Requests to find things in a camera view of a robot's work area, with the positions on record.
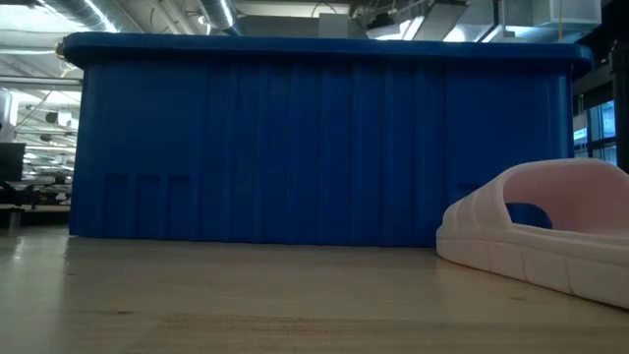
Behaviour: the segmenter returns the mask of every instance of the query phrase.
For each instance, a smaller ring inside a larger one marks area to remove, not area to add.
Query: white slide sandal
[[[551,229],[514,223],[507,204]],[[451,262],[629,309],[629,175],[595,159],[512,167],[450,206],[436,248]]]

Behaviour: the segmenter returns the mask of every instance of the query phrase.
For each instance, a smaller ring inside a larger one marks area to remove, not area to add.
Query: slide sandal
[[[540,208],[550,228],[514,223],[509,204]],[[629,309],[629,175],[587,158],[509,168],[447,209],[436,249],[460,265]]]

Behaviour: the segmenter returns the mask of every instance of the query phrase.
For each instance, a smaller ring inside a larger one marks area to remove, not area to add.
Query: blue plastic bin
[[[71,233],[432,246],[445,208],[572,155],[590,52],[484,44],[77,33]]]

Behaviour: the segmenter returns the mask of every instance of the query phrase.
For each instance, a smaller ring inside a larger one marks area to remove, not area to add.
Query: bin rim
[[[106,60],[196,60],[217,52],[246,55],[363,57],[384,60],[536,61],[565,65],[577,79],[593,69],[590,48],[570,43],[475,43],[373,40],[364,38],[294,38],[222,35],[78,32],[65,37],[58,51],[85,68]]]

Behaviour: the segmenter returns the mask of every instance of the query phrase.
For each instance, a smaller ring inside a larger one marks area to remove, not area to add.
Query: plastic bin
[[[77,33],[71,233],[432,246],[445,208],[572,154],[570,44]]]

